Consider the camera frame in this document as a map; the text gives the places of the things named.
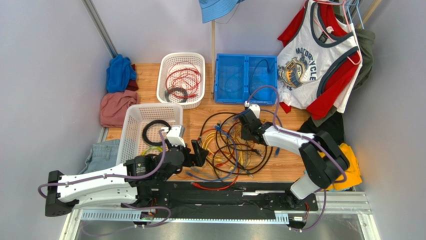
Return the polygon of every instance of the blue bucket hat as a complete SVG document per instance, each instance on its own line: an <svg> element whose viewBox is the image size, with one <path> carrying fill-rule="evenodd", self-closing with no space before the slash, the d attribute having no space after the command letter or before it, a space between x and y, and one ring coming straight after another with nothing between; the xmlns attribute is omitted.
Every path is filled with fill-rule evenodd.
<svg viewBox="0 0 426 240"><path fill-rule="evenodd" d="M202 23L227 15L235 5L244 0L198 0L201 7Z"/></svg>

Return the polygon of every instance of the folded denim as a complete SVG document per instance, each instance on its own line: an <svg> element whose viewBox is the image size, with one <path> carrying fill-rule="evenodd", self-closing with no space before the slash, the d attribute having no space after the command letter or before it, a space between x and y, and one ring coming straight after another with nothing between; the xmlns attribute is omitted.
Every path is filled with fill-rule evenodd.
<svg viewBox="0 0 426 240"><path fill-rule="evenodd" d="M79 174L88 174L112 168L116 165L120 140L109 140L93 144L83 170Z"/></svg>

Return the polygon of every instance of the white plastic basket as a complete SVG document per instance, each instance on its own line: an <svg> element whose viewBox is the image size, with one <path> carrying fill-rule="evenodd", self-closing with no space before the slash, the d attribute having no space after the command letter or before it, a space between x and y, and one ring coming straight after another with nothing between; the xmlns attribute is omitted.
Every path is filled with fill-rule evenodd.
<svg viewBox="0 0 426 240"><path fill-rule="evenodd" d="M184 110L177 103L145 103L132 105L127 109L121 132L120 145L116 165L134 159L150 146L142 139L142 130L154 120L164 120L172 125L181 125L184 121ZM163 125L149 128L146 136L152 142L161 141L159 130Z"/></svg>
<svg viewBox="0 0 426 240"><path fill-rule="evenodd" d="M157 99L161 103L168 103L165 97L166 92L166 79L170 72L174 72L179 69L193 68L191 64L178 64L181 62L190 62L193 64L200 73L201 82L198 86L195 97L188 98L186 102L179 103L182 98L178 98L170 94L168 97L172 103L179 103L183 109L193 109L198 107L201 103L201 99L204 97L204 90L206 86L206 61L204 57L195 52L176 52L170 53L161 60L160 71L158 74L157 84ZM167 88L171 87L171 83L167 83Z"/></svg>

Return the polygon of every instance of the pink hanger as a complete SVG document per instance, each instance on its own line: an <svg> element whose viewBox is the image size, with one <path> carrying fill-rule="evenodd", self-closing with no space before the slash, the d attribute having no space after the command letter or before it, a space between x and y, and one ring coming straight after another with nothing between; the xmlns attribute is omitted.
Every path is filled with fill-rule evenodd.
<svg viewBox="0 0 426 240"><path fill-rule="evenodd" d="M317 3L320 3L320 4L326 4L326 5L334 5L334 6L341 6L341 5L344 5L344 4L346 4L346 0L343 0L341 3L336 3L336 2L330 2L330 1L321 1L321 0L313 0L314 2L317 2ZM348 27L348 29L350 30L350 31L352 31L352 29L351 29L351 25L349 24L349 21L348 21L348 16L346 16L346 11L345 11L345 8L344 7L342 7L343 8L343 15L344 15L344 19L346 20L346 24L347 24L347 27ZM322 32L323 33L325 33L325 35L327 35L327 37L328 37L328 39L330 39L332 42L335 42L335 40L334 39L332 39L328 34L327 34L327 31L325 31L324 29L323 29L323 27L321 26L321 24L316 20L316 19L314 19L314 21L315 21L315 23L318 25L318 27L322 30ZM352 61L352 59L350 58L350 57L347 57L347 59L351 62L351 63L353 63L354 65L359 65L361 62L362 62L362 60L363 60L363 56L361 55L361 51L358 49L358 51L356 51L356 53L358 54L358 56L359 56L359 62L357 62L357 63L355 63L354 61Z"/></svg>

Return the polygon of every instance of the yellow cloth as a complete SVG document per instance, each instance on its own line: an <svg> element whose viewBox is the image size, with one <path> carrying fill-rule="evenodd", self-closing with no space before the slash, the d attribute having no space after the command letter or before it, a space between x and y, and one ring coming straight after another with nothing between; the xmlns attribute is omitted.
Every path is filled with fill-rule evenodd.
<svg viewBox="0 0 426 240"><path fill-rule="evenodd" d="M344 171L346 173L347 180L342 183L333 183L327 188L327 190L343 190L363 182L363 180L361 180L360 167L358 166L358 161L355 157L354 151L352 151L352 148L346 143L340 144L339 148L349 161L350 166L346 171ZM320 155L322 158L325 156L325 154L322 152ZM343 180L342 175L340 175L336 181L339 180Z"/></svg>

